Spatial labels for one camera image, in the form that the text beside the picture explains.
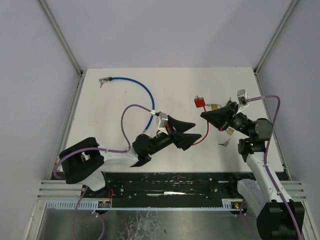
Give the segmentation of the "small brass padlock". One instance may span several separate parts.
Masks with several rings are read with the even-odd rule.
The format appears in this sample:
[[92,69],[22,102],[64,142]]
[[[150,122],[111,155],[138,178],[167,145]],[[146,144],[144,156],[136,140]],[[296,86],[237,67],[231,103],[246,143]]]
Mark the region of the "small brass padlock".
[[220,109],[222,107],[220,104],[216,104],[216,103],[206,104],[206,106],[210,107],[212,111]]

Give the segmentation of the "long shackle brass padlock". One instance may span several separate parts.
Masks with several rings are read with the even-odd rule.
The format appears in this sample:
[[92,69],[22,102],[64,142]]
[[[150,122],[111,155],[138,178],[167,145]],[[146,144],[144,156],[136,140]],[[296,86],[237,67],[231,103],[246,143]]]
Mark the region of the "long shackle brass padlock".
[[232,129],[231,127],[228,127],[228,128],[226,128],[225,129],[225,132],[227,133],[227,134],[229,134],[229,135],[232,135],[233,133],[234,133],[234,129]]

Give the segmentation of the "red cable padlock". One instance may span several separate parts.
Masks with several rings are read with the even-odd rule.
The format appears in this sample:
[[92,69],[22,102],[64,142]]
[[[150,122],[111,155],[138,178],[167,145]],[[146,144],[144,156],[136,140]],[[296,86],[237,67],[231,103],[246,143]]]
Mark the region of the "red cable padlock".
[[[205,99],[204,98],[203,99],[199,99],[199,100],[195,100],[194,99],[194,103],[195,103],[196,108],[203,108],[203,111],[205,113],[207,112],[206,103],[205,103]],[[197,142],[193,143],[192,146],[196,146],[196,145],[202,143],[207,138],[207,136],[209,134],[209,129],[210,129],[209,122],[207,121],[206,122],[206,133],[205,133],[205,135],[200,140],[198,140]]]

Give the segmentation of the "silver keys of long padlock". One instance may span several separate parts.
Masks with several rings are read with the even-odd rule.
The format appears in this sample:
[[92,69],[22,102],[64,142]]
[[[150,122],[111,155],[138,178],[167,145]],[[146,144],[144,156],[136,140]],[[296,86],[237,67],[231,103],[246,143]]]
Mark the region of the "silver keys of long padlock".
[[223,146],[223,147],[227,147],[229,143],[230,143],[230,140],[227,140],[224,143],[219,143],[218,145]]

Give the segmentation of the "keys of red padlock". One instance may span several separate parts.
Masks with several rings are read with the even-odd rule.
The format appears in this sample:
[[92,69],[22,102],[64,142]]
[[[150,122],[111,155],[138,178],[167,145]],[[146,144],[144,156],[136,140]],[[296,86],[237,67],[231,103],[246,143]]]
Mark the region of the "keys of red padlock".
[[195,100],[202,100],[202,99],[203,99],[203,97],[202,97],[202,96],[198,96],[198,95],[196,95],[194,99],[195,99]]

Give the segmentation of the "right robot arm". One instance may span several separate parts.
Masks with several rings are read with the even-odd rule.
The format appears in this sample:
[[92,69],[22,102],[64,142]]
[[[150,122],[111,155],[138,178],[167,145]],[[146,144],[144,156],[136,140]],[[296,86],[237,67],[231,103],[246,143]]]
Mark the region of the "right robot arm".
[[257,98],[240,98],[200,116],[219,131],[232,128],[246,138],[239,139],[238,153],[251,169],[255,179],[242,179],[237,191],[256,216],[256,227],[262,240],[300,240],[305,209],[293,201],[268,161],[274,123],[266,118],[250,120],[243,114],[249,102]]

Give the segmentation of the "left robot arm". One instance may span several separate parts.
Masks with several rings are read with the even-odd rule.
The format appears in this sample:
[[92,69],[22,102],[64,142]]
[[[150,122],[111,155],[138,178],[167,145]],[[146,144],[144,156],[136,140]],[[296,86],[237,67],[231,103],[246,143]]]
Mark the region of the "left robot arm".
[[63,150],[59,160],[65,182],[68,185],[81,183],[96,192],[107,185],[102,167],[142,167],[151,161],[152,155],[171,144],[185,151],[201,138],[201,134],[188,132],[195,123],[176,120],[163,112],[153,115],[157,121],[156,135],[138,135],[129,149],[106,148],[98,144],[95,137],[88,137]]

